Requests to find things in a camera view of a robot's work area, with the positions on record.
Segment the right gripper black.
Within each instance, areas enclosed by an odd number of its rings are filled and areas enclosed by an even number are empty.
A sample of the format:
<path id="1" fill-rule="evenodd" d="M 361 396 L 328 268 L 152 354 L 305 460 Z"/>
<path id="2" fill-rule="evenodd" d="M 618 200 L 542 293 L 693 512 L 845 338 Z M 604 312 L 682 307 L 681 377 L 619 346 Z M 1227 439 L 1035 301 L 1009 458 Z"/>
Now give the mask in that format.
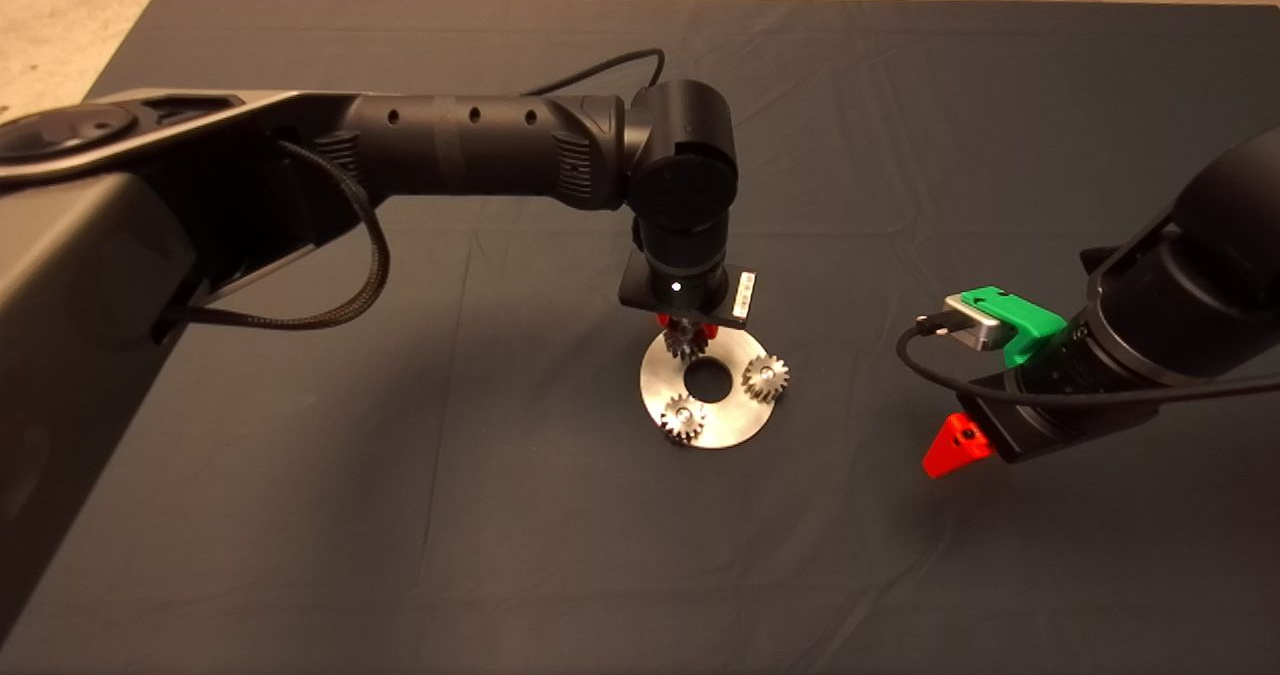
<path id="1" fill-rule="evenodd" d="M 1048 407 L 959 394 L 964 412 L 950 414 L 922 459 L 929 479 L 940 479 L 995 452 L 1016 464 L 1140 427 L 1158 416 L 1153 403 Z"/>

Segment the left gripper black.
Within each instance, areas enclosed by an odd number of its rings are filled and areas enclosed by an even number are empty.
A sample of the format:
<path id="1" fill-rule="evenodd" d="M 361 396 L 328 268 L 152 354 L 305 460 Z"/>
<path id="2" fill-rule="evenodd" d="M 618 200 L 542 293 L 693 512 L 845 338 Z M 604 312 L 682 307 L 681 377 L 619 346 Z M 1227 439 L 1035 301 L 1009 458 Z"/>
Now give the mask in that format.
<path id="1" fill-rule="evenodd" d="M 756 273 L 718 263 L 700 272 L 667 272 L 644 254 L 631 254 L 621 278 L 618 300 L 625 307 L 658 314 L 662 330 L 673 319 L 699 325 L 700 337 L 713 341 L 718 327 L 746 327 Z"/>

